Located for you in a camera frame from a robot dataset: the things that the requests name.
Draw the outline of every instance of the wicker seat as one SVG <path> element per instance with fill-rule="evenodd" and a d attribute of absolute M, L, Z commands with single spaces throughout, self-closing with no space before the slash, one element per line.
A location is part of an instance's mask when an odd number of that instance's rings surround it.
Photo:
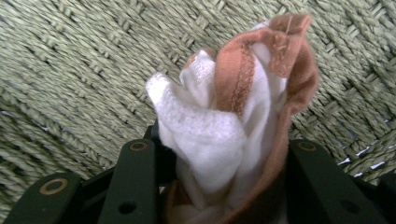
<path fill-rule="evenodd" d="M 396 167 L 394 1 L 4 0 L 0 3 L 0 222 L 38 178 L 114 165 L 156 115 L 144 86 L 257 21 L 313 16 L 320 85 L 290 138 L 325 146 L 376 183 Z"/>

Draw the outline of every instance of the round hole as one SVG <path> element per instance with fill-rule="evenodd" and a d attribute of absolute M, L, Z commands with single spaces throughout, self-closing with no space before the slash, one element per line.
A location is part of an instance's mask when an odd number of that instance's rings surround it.
<path fill-rule="evenodd" d="M 136 209 L 135 201 L 127 201 L 120 204 L 119 212 L 123 215 L 132 213 Z"/>
<path fill-rule="evenodd" d="M 56 194 L 62 191 L 67 186 L 67 180 L 65 178 L 51 179 L 40 188 L 40 193 L 44 195 Z"/>
<path fill-rule="evenodd" d="M 341 205 L 348 211 L 348 213 L 358 214 L 360 211 L 356 204 L 348 200 L 341 201 Z"/>
<path fill-rule="evenodd" d="M 140 150 L 144 150 L 148 147 L 148 145 L 144 142 L 137 142 L 137 143 L 133 143 L 131 144 L 131 146 L 129 147 L 129 149 L 131 149 L 132 151 L 140 151 Z"/>

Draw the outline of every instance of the knitted cotton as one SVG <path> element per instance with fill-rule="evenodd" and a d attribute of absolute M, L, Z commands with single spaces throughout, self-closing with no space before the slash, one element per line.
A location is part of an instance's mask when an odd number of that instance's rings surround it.
<path fill-rule="evenodd" d="M 309 22 L 275 17 L 233 38 L 216 61 L 212 49 L 193 55 L 181 86 L 163 74 L 148 81 L 160 137 L 177 154 L 168 222 L 285 221 L 279 206 L 290 117 L 318 85 L 304 37 Z"/>

